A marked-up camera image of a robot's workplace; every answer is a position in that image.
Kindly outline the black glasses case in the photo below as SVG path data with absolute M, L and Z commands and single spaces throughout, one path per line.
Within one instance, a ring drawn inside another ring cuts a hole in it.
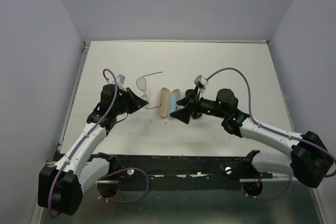
M 192 113 L 191 118 L 193 120 L 197 120 L 197 119 L 200 119 L 202 117 L 202 115 L 203 115 L 202 113 Z

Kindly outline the pink glasses case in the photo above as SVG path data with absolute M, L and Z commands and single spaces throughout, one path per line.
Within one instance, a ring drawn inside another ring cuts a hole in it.
M 168 88 L 162 88 L 160 93 L 160 103 L 162 104 L 158 109 L 158 114 L 162 118 L 169 117 L 169 102 L 170 102 L 170 95 L 171 93 L 179 93 L 181 95 L 181 92 L 179 89 L 174 89 L 173 91 L 170 91 Z

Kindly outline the thin wire-frame glasses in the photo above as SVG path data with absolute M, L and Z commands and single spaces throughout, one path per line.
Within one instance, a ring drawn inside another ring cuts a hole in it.
M 163 72 L 162 71 L 158 71 L 158 72 L 153 72 L 153 73 L 145 74 L 145 75 L 143 75 L 142 77 L 139 77 L 136 80 L 136 87 L 140 91 L 143 92 L 143 94 L 141 95 L 141 99 L 145 100 L 147 102 L 147 105 L 144 107 L 144 109 L 146 109 L 146 110 L 158 109 L 162 105 L 160 103 L 157 106 L 150 106 L 148 84 L 147 84 L 147 80 L 146 80 L 146 77 L 153 76 L 153 75 L 160 74 L 160 73 L 163 73 Z

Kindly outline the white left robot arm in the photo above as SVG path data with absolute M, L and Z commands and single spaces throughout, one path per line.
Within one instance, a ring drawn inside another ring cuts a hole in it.
M 96 147 L 117 124 L 117 117 L 132 114 L 148 105 L 144 96 L 115 84 L 103 86 L 100 101 L 88 115 L 84 129 L 69 151 L 53 166 L 44 166 L 38 179 L 38 205 L 52 218 L 72 216 L 79 208 L 86 190 L 97 180 L 112 179 L 124 172 L 116 170 L 113 156 L 93 155 Z

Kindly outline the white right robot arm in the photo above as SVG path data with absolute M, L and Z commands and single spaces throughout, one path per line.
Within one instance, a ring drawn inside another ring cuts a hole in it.
M 256 157 L 243 162 L 241 171 L 246 177 L 265 172 L 280 173 L 317 188 L 335 163 L 317 134 L 288 132 L 253 120 L 238 108 L 238 99 L 231 89 L 220 89 L 214 101 L 202 98 L 198 89 L 194 89 L 176 104 L 180 109 L 171 112 L 174 119 L 188 124 L 199 114 L 221 118 L 227 133 L 257 141 L 279 152 L 276 155 L 258 152 Z

